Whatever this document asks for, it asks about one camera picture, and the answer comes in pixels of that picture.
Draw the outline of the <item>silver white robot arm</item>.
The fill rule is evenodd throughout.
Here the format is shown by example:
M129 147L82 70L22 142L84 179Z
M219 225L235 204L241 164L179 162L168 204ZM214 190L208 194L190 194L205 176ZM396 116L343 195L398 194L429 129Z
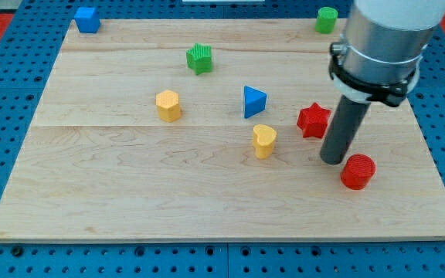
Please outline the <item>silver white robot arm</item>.
M354 0L329 74L343 97L399 106L420 78L423 51L445 15L445 0Z

